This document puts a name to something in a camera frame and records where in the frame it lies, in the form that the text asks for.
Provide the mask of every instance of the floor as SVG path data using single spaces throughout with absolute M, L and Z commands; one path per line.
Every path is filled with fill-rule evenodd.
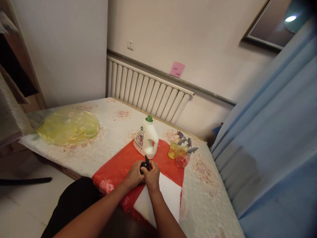
M 0 186 L 0 237 L 41 237 L 59 196 L 74 180 L 39 162 L 30 150 L 0 158 L 0 178 L 52 177 L 50 183 Z

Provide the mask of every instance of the plastic lid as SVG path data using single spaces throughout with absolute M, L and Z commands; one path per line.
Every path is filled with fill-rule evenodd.
M 184 134 L 180 131 L 177 132 L 179 139 L 184 138 Z
M 190 149 L 187 151 L 187 154 L 188 154 L 188 155 L 191 155 L 191 153 L 195 152 L 196 150 L 198 150 L 198 147 L 190 148 Z
M 152 121 L 153 121 L 153 118 L 152 118 L 152 116 L 149 114 L 148 117 L 147 117 L 145 120 L 148 121 L 148 122 L 152 122 Z
M 186 141 L 186 138 L 181 139 L 178 144 L 181 145 L 182 143 L 184 143 Z
M 192 140 L 190 138 L 188 138 L 187 140 L 187 146 L 188 147 L 191 147 L 192 146 Z
M 95 131 L 86 131 L 85 132 L 85 137 L 86 138 L 93 138 L 96 135 Z

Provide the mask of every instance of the black pants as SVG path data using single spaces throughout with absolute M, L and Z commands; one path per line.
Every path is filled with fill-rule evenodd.
M 90 178 L 81 178 L 69 185 L 58 204 L 41 238 L 52 238 L 64 226 L 101 198 Z
M 52 238 L 80 213 L 101 198 L 90 178 L 81 178 L 69 185 L 59 198 L 41 238 Z M 156 237 L 134 219 L 116 208 L 100 237 Z

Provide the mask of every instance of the blue curtain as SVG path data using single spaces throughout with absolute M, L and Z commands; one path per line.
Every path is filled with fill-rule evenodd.
M 315 237 L 317 33 L 307 22 L 222 126 L 212 155 L 246 237 Z

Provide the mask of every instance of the white wall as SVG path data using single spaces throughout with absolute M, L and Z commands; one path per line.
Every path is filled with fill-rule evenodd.
M 105 97 L 107 0 L 11 0 L 48 107 Z
M 265 1 L 110 0 L 108 48 L 164 72 L 183 63 L 182 79 L 239 102 L 276 56 L 240 42 Z M 231 109 L 196 92 L 176 125 L 207 138 Z

